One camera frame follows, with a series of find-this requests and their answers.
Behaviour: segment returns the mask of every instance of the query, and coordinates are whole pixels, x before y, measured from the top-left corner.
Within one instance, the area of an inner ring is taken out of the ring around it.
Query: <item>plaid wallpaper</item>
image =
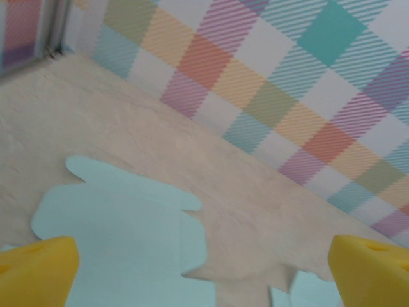
[[[42,54],[47,0],[0,0],[0,74]]]
[[[77,0],[66,41],[409,247],[408,16],[407,0]]]

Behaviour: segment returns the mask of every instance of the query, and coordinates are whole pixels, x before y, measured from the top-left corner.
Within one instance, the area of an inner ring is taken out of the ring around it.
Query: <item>green square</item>
[[[330,67],[364,29],[354,16],[330,0],[297,45]]]
[[[223,134],[223,138],[248,154],[252,154],[270,131],[271,129],[266,125],[241,112]]]
[[[376,163],[355,181],[372,193],[377,194],[404,177],[404,173],[390,165],[385,160]]]
[[[285,91],[266,81],[244,112],[273,129],[296,103]]]
[[[140,45],[156,9],[149,0],[110,0],[104,24]]]

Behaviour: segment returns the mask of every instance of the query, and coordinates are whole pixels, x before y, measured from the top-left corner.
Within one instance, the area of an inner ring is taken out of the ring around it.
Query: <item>light blue paper cutout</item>
[[[270,287],[272,307],[292,307],[289,294],[277,288]]]
[[[67,307],[216,306],[212,282],[181,276],[207,256],[203,226],[181,211],[200,207],[195,196],[88,158],[67,167],[86,183],[53,187],[32,220],[41,239],[75,238]]]
[[[273,307],[338,307],[341,303],[334,282],[303,271],[297,271],[289,294],[271,287],[270,295]]]
[[[17,246],[16,245],[3,245],[0,248],[0,251],[11,251],[12,249],[15,249]]]
[[[323,281],[314,273],[303,271],[297,272],[291,284],[290,297],[294,306],[308,302],[314,307],[338,307],[341,302],[334,282]]]
[[[197,211],[201,208],[199,198],[192,193],[182,191],[169,184],[135,175],[98,160],[74,155],[67,158],[65,164],[71,173],[83,179],[83,181],[103,187],[110,192],[146,198],[182,210]]]

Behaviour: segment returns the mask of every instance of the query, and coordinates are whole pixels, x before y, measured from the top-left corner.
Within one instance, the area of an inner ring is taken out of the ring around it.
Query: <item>teal square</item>
[[[248,154],[252,154],[270,131],[269,127],[242,112],[224,133],[223,138]]]
[[[327,201],[346,213],[350,213],[373,197],[373,193],[356,182],[350,182]]]
[[[392,111],[392,114],[409,126],[409,100]]]
[[[330,0],[297,45],[330,67],[365,28],[342,6]]]
[[[103,25],[93,60],[114,74],[126,79],[139,47],[107,25]]]

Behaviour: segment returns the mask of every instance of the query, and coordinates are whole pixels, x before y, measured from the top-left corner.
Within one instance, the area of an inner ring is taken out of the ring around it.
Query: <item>pink stripe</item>
[[[181,72],[176,72],[160,99],[169,107],[192,118],[209,90]]]
[[[352,137],[361,136],[387,114],[387,110],[360,94],[336,114],[331,122]]]
[[[388,237],[391,237],[409,228],[409,216],[402,211],[397,210],[383,218],[381,221],[372,225],[372,228],[378,230],[380,233]]]
[[[262,12],[265,9],[265,6],[268,4],[268,0],[267,1],[262,1],[262,2],[254,2],[253,0],[248,0],[248,1],[242,1],[243,4],[246,3],[250,3],[251,5],[246,5],[246,7],[248,8],[255,8],[258,7],[257,10],[255,10],[254,12]]]
[[[398,56],[394,62],[392,62],[387,68],[385,68],[385,70],[390,70],[392,69],[394,66],[396,65],[402,65],[403,63],[405,63],[407,61],[406,58],[402,57],[402,56]]]
[[[402,75],[406,75],[407,74],[407,71],[408,71],[408,68],[406,67],[406,68],[402,68],[402,66],[400,66],[400,67],[388,67],[388,68],[386,68],[385,70],[384,70],[384,72],[383,73],[380,73],[379,75],[378,75],[378,77],[375,79],[375,81],[377,81],[377,80],[379,80],[379,79],[381,79],[381,80],[383,80],[383,79],[385,79],[385,80],[387,80],[388,78],[388,76],[390,76],[390,75],[392,75],[392,77],[394,77],[395,75],[400,75],[400,76],[402,76]]]
[[[399,75],[387,74],[387,75],[390,75],[390,79],[388,79],[387,77],[385,77],[385,78],[382,77],[382,82],[378,81],[381,78],[376,79],[376,80],[374,80],[374,83],[369,84],[368,86],[365,87],[365,89],[367,90],[367,89],[371,89],[371,88],[378,88],[378,87],[380,87],[381,84],[384,84],[384,86],[382,86],[382,88],[389,87],[390,84],[391,84],[391,81],[396,80],[397,77],[404,77],[407,74],[408,74],[407,72],[405,72],[404,74],[399,74]],[[397,83],[397,84],[403,84],[403,83],[405,83],[405,81],[401,80],[401,82]]]
[[[391,99],[390,97],[389,97],[389,98],[384,97],[384,98],[382,98],[382,99],[379,99],[379,98],[378,98],[378,99],[376,99],[376,101],[377,101],[378,103],[387,102],[387,104],[382,105],[382,107],[384,107],[384,108],[387,110],[386,107],[390,107],[391,105],[394,105],[394,106],[399,106],[399,105],[401,105],[402,102],[403,102],[403,100],[406,100],[407,95],[393,96],[392,98],[393,98],[393,99]]]
[[[296,183],[303,185],[324,166],[324,162],[315,158],[305,150],[300,149],[279,168],[279,172]]]
[[[8,2],[4,51],[36,42],[41,0]]]
[[[199,54],[206,54],[206,52],[204,51],[204,52],[197,52],[196,53],[196,56],[197,55],[199,55]],[[200,60],[200,61],[196,61],[194,64],[195,64],[195,67],[194,67],[194,69],[191,69],[191,71],[196,71],[196,70],[200,70],[200,71],[203,71],[203,68],[200,66],[201,64],[205,64],[205,65],[208,65],[208,63],[209,63],[209,60],[208,59],[206,59],[206,58],[203,58],[202,60]],[[215,65],[215,64],[226,64],[226,59],[224,59],[224,58],[221,58],[221,59],[215,59],[213,62],[212,62],[212,64],[213,65]]]
[[[385,68],[383,72],[378,75],[379,77],[376,78],[376,80],[383,79],[381,77],[384,75],[390,75],[390,74],[395,75],[396,73],[399,73],[399,72],[407,72],[408,68],[402,67],[405,62],[407,63],[408,60],[406,59],[404,61],[398,62],[400,64],[400,66],[398,67],[394,66],[394,65],[397,65],[397,63],[391,64],[390,67]]]
[[[406,50],[406,51],[402,52],[402,58],[409,59],[409,50]]]
[[[197,32],[233,54],[257,18],[257,14],[237,0],[214,0]]]
[[[400,84],[394,83],[393,86],[389,86],[389,88],[393,88],[394,91],[399,90],[399,91],[396,91],[396,93],[404,93],[404,92],[406,92],[405,90],[408,88],[408,85],[405,84],[405,83],[400,83]],[[385,93],[385,91],[384,90],[371,91],[371,94],[373,94],[373,93],[374,94],[377,94],[377,93],[382,94],[382,93]]]

